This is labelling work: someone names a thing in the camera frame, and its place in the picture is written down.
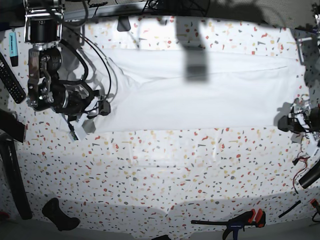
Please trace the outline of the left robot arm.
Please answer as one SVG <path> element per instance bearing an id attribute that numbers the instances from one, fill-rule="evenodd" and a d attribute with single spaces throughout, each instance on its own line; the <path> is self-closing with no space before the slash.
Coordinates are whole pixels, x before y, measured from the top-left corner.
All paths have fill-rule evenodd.
<path id="1" fill-rule="evenodd" d="M 314 25 L 298 27 L 294 37 L 299 60 L 305 66 L 304 82 L 308 93 L 296 97 L 287 115 L 282 116 L 277 127 L 283 132 L 302 134 L 308 140 L 306 154 L 320 157 L 320 2 L 312 2 Z"/>

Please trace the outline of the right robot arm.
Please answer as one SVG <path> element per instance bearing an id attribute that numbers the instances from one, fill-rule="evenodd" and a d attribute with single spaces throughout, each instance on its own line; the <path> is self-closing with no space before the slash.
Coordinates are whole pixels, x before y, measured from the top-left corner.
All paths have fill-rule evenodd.
<path id="1" fill-rule="evenodd" d="M 52 109 L 68 127 L 73 141 L 83 140 L 87 133 L 84 123 L 111 112 L 109 92 L 87 83 L 89 67 L 84 58 L 62 38 L 63 27 L 70 30 L 85 25 L 89 9 L 85 1 L 84 17 L 76 21 L 64 19 L 63 0 L 25 0 L 24 41 L 32 45 L 28 51 L 28 104 L 35 111 Z M 63 80 L 59 69 L 63 59 L 58 46 L 63 45 L 81 63 L 84 73 L 77 80 Z"/>

